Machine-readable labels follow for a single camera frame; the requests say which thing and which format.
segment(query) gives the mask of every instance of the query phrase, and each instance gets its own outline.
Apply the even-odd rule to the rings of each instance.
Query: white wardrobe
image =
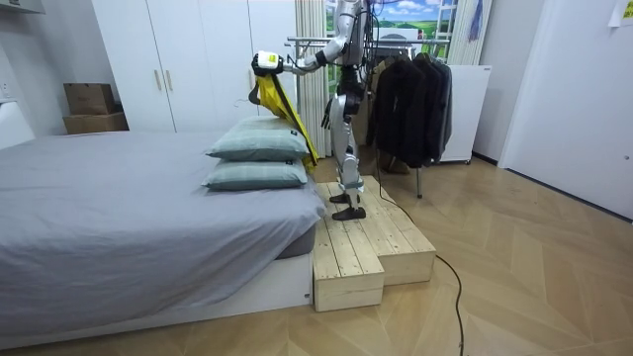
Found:
[[[268,111],[247,101],[258,50],[284,57],[294,1],[93,0],[131,131],[226,131]],[[291,101],[295,80],[280,76]]]

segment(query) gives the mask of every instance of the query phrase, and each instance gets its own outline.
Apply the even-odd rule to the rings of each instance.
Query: wooden plank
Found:
[[[323,220],[316,224],[314,257],[315,279],[340,278],[334,249]]]
[[[328,183],[327,188],[329,189],[330,194],[336,195],[337,192],[340,191],[337,183]],[[347,208],[346,205],[335,205],[336,209],[340,212]],[[365,231],[363,230],[360,221],[348,221],[343,222],[343,226],[347,231],[347,235],[349,236],[349,240],[352,243],[352,247],[354,248],[354,252],[356,253],[356,257],[358,258],[358,262],[360,262],[360,266],[363,269],[364,273],[380,273],[384,272],[380,261],[378,260],[378,256],[376,256],[376,252],[374,252],[374,248],[372,247]]]
[[[403,233],[394,222],[392,222],[387,211],[380,205],[376,197],[371,192],[368,192],[368,190],[365,190],[361,199],[367,211],[367,219],[376,221],[379,229],[392,245],[396,254],[414,252],[413,247],[411,247]]]
[[[433,247],[426,236],[424,236],[422,231],[417,228],[411,219],[408,218],[407,214],[400,210],[400,208],[387,208],[387,213],[415,251],[435,251],[435,247]]]
[[[363,270],[360,267],[360,262],[354,252],[345,226],[343,222],[337,222],[332,219],[331,215],[336,213],[336,206],[329,202],[329,190],[326,184],[317,185],[318,192],[324,197],[325,207],[327,208],[327,215],[325,216],[325,225],[327,226],[327,232],[329,233],[329,240],[332,243],[334,249],[334,255],[336,256],[336,262],[338,264],[338,270],[341,277],[358,276],[363,274]]]
[[[372,176],[363,176],[365,187],[374,195],[377,201],[387,211],[391,220],[396,224],[398,229],[403,233],[414,251],[434,251],[435,247],[428,241],[426,236],[415,226],[408,218],[407,214],[392,203],[386,202],[380,198],[380,184]],[[383,189],[383,197],[394,202],[387,191]]]
[[[385,286],[429,281],[434,262],[435,251],[382,256]]]
[[[369,192],[371,192],[374,195],[374,197],[376,197],[376,200],[378,201],[381,207],[383,208],[395,207],[393,203],[387,202],[380,197],[380,184],[378,184],[378,181],[376,180],[376,178],[374,178],[373,176],[363,176],[363,182],[365,182],[366,191],[369,190]],[[387,190],[385,190],[384,188],[383,188],[383,198],[389,201],[395,202],[395,200],[389,196],[389,194],[387,193]]]
[[[315,309],[326,312],[378,305],[384,285],[384,273],[315,281]]]
[[[394,247],[389,243],[389,240],[383,234],[383,231],[378,227],[378,223],[373,219],[362,219],[360,225],[365,231],[365,235],[379,256],[396,254]]]

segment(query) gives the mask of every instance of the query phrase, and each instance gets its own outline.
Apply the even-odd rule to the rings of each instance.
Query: stacked pillows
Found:
[[[310,154],[306,139],[277,117],[239,122],[205,154],[221,159],[202,183],[212,190],[291,188],[308,182],[301,162]]]

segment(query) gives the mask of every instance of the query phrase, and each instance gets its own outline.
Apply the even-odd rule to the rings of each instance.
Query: yellow jacket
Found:
[[[257,98],[257,89],[259,89],[259,98]],[[318,155],[310,141],[308,132],[301,118],[288,100],[284,88],[279,83],[276,74],[266,74],[265,76],[257,76],[255,88],[248,95],[248,100],[255,104],[261,105],[270,110],[275,116],[286,119],[291,122],[297,130],[306,138],[310,155],[303,159],[304,165],[308,172],[313,172],[317,167]]]

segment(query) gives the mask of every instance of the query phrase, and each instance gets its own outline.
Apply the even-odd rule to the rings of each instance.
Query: cardboard box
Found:
[[[68,134],[90,134],[127,131],[128,122],[124,113],[108,115],[71,115],[63,118]]]
[[[115,113],[115,98],[110,84],[65,83],[63,89],[72,115]]]

